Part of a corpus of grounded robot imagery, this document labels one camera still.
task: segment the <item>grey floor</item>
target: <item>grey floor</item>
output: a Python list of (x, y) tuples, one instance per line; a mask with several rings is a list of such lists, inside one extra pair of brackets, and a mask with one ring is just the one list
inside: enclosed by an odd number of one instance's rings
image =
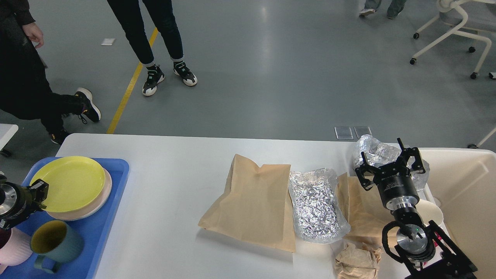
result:
[[(411, 56), (444, 33), (435, 23), (420, 39), (415, 30), (436, 14), (433, 0), (411, 0), (395, 20), (378, 13), (359, 18), (364, 0), (174, 1), (186, 63), (197, 75), (189, 88), (172, 72), (165, 45), (153, 45), (166, 80), (152, 97), (141, 95), (142, 71), (115, 134), (337, 140), (335, 126), (370, 126), (383, 142), (402, 137), (420, 147), (466, 147), (496, 126), (493, 47), (477, 80), (482, 52), (451, 36)], [(65, 118), (70, 132), (105, 133), (138, 65), (106, 1), (31, 1), (45, 34), (39, 53), (54, 92), (92, 90), (101, 122)], [(142, 9), (148, 36), (154, 26)], [(116, 38), (113, 46), (100, 46)], [(38, 160), (54, 156), (38, 120), (0, 111), (0, 123), (19, 125), (0, 170), (20, 183)], [(496, 151), (496, 136), (483, 148)]]

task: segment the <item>trash bin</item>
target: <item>trash bin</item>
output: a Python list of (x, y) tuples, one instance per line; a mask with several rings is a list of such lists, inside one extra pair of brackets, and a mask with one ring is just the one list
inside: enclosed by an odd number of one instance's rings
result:
[(496, 278), (496, 153), (459, 148), (420, 148), (429, 162), (427, 182), (444, 213), (453, 241), (477, 266), (479, 279)]

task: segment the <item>sneaker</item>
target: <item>sneaker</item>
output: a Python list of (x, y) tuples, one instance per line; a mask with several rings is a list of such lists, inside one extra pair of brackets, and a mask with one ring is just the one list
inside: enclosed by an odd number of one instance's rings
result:
[(67, 132), (64, 128), (62, 128), (62, 130), (60, 130), (54, 134), (49, 133), (49, 135), (50, 135), (50, 139), (52, 140), (53, 143), (62, 145), (63, 141), (65, 140), (65, 138), (67, 136), (70, 135), (70, 133)]
[(93, 95), (91, 94), (90, 90), (80, 87), (77, 89), (74, 96), (81, 98), (81, 103), (83, 103), (83, 111), (81, 112), (81, 114), (84, 114), (86, 117), (89, 118), (89, 120), (93, 122), (98, 122), (100, 121), (100, 119), (102, 119), (100, 110), (95, 106), (95, 104), (93, 104)]
[(157, 84), (165, 79), (165, 75), (160, 70), (160, 65), (157, 65), (154, 70), (148, 70), (148, 77), (143, 85), (143, 95), (151, 96), (157, 91)]
[(363, 10), (361, 10), (358, 13), (358, 15), (366, 16), (366, 15), (373, 14), (373, 13), (375, 13), (375, 9), (366, 9), (366, 8), (364, 8)]
[(401, 12), (399, 12), (397, 15), (393, 16), (393, 15), (387, 15), (387, 18), (389, 19), (395, 19), (397, 16), (399, 16), (401, 14)]
[(181, 78), (183, 78), (183, 82), (187, 86), (194, 86), (197, 82), (198, 79), (196, 76), (186, 67), (186, 63), (179, 62), (179, 63), (174, 63), (174, 73)]

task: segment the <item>pink mug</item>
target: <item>pink mug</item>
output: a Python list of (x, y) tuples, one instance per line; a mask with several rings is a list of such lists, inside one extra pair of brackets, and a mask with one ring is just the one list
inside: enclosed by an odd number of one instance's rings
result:
[(19, 229), (0, 229), (0, 274), (7, 266), (22, 264), (33, 254), (30, 241), (31, 236)]

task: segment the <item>teal mug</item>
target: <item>teal mug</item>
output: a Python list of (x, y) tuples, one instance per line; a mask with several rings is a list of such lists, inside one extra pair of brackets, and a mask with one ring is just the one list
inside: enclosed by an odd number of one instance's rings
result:
[[(71, 262), (81, 254), (84, 240), (67, 223), (53, 220), (34, 232), (30, 246), (31, 250), (38, 254), (34, 267), (53, 274), (63, 263)], [(51, 269), (42, 266), (45, 258), (55, 261)]]

